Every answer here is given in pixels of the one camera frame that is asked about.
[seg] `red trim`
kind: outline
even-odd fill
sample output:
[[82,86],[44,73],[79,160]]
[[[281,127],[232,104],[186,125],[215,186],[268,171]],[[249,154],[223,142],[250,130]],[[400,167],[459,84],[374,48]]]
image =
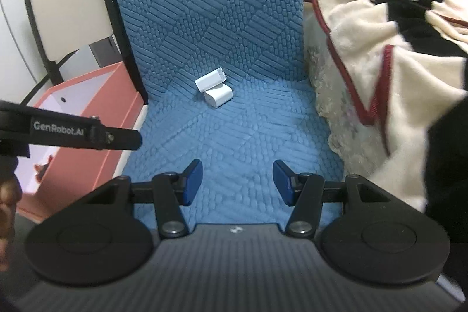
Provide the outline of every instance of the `red trim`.
[[326,33],[326,35],[328,36],[330,34],[330,29],[328,28],[327,23],[325,22],[324,16],[321,14],[319,1],[312,0],[311,3],[315,12],[315,16],[317,17],[317,20],[320,24],[320,27],[322,27],[322,30],[324,30],[324,33]]
[[380,121],[382,142],[385,151],[390,156],[390,150],[388,149],[387,140],[387,116],[388,116],[388,101],[390,99],[390,81],[392,79],[392,58],[393,49],[395,46],[386,45],[383,50],[383,60],[380,76],[378,78],[376,87],[376,98],[378,120]]
[[320,11],[320,7],[317,0],[311,0],[312,7],[315,12],[315,16],[317,21],[327,35],[327,47],[331,54],[331,57],[340,72],[340,75],[343,81],[348,88],[348,92],[351,96],[351,100],[354,104],[354,108],[356,110],[357,117],[359,121],[364,126],[373,126],[377,120],[380,121],[381,125],[381,135],[385,150],[387,155],[389,155],[388,150],[388,143],[387,143],[387,133],[386,133],[386,126],[387,126],[387,115],[388,115],[388,100],[390,97],[390,80],[392,74],[392,54],[393,48],[392,45],[385,45],[382,57],[382,66],[379,77],[377,79],[377,83],[375,85],[374,96],[371,100],[371,105],[369,110],[366,110],[366,107],[361,101],[359,94],[354,86],[354,83],[351,79],[351,76],[346,69],[345,64],[341,60],[338,52],[333,45],[333,42],[330,38],[330,30],[325,23],[325,19]]
[[461,25],[462,27],[468,27],[468,22],[466,22],[464,20],[449,18],[448,16],[443,16],[443,15],[440,15],[440,14],[437,14],[437,15],[442,17],[443,19],[445,19],[446,21],[448,21],[450,23],[458,24],[458,25]]

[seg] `white power adapter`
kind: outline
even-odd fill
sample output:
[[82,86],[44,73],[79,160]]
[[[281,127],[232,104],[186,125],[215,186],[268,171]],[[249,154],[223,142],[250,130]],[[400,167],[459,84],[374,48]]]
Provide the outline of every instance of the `white power adapter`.
[[219,107],[233,97],[232,89],[226,84],[219,84],[203,93],[208,105]]
[[226,75],[223,71],[223,68],[218,68],[213,72],[196,79],[195,84],[197,85],[198,90],[203,93],[208,89],[223,83],[224,81],[226,81]]

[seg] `black frame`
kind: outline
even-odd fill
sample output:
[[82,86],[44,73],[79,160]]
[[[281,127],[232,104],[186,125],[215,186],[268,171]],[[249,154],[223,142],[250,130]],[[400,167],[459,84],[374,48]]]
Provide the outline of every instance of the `black frame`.
[[128,39],[127,32],[123,25],[122,15],[117,0],[104,0],[107,8],[107,14],[111,21],[112,30],[116,37],[117,45],[122,55],[122,61],[127,68],[127,72],[132,79],[135,89],[140,93],[143,98],[144,104],[148,103],[148,92],[144,88],[143,81],[141,79],[140,71],[138,70],[135,57],[133,56],[132,48],[130,46],[130,40]]
[[26,157],[29,144],[134,151],[142,143],[137,130],[108,127],[98,117],[72,116],[6,101],[0,101],[0,141],[0,156]]
[[34,11],[32,9],[31,0],[24,0],[24,5],[26,6],[27,18],[29,19],[32,35],[34,36],[34,41],[36,42],[37,49],[41,55],[42,63],[45,66],[47,75],[50,78],[52,84],[58,85],[63,83],[63,77],[58,69],[59,66],[55,61],[50,61],[45,54],[44,46],[42,45],[41,36],[39,35],[39,30],[37,29],[36,18],[34,17]]

